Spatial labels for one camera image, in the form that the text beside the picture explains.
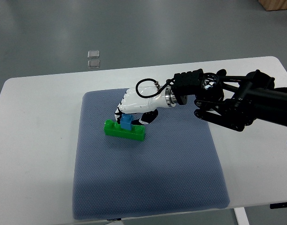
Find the gray fabric mat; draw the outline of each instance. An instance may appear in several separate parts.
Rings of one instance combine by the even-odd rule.
[[[158,108],[143,142],[106,136],[125,89],[83,97],[74,172],[75,219],[226,208],[229,197],[208,123],[187,105]]]

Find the toy building block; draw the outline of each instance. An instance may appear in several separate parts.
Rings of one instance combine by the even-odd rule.
[[[122,114],[121,119],[120,119],[120,127],[122,129],[126,130],[132,130],[132,120],[133,120],[133,115],[129,114]]]
[[[145,127],[143,125],[132,125],[131,130],[122,129],[120,124],[112,120],[106,120],[104,126],[106,135],[114,137],[123,137],[138,141],[144,141]]]

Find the green lego brick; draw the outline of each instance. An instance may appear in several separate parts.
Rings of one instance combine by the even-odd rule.
[[[106,120],[104,131],[106,135],[114,137],[123,137],[138,141],[144,141],[145,127],[143,125],[133,125],[132,130],[122,129],[120,124],[112,120]]]

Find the black cable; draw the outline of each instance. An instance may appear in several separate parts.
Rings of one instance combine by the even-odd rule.
[[[141,94],[139,93],[139,91],[138,91],[139,85],[140,85],[141,83],[145,82],[145,81],[152,81],[152,82],[154,82],[154,83],[156,83],[157,81],[154,80],[154,79],[152,79],[152,78],[143,79],[143,80],[139,81],[139,82],[136,84],[136,87],[135,87],[136,93],[137,93],[137,95],[139,95],[139,97],[141,97],[141,98],[152,98],[152,97],[155,97],[155,96],[159,95],[168,85],[170,85],[171,82],[174,82],[174,80],[175,80],[174,78],[167,80],[167,81],[166,81],[166,84],[164,84],[163,87],[161,87],[155,94],[144,96],[144,95],[141,95]]]

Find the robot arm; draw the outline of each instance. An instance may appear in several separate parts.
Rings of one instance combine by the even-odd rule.
[[[144,79],[126,92],[117,112],[148,113],[157,107],[185,105],[187,96],[194,95],[199,108],[194,115],[202,120],[236,131],[243,131],[255,119],[287,127],[287,88],[274,88],[274,78],[259,70],[246,76],[226,76],[226,73],[224,69],[216,74],[199,69],[175,74],[161,88],[140,88],[140,83],[154,81]],[[238,83],[239,87],[225,82]],[[224,99],[224,90],[233,92],[232,98]]]

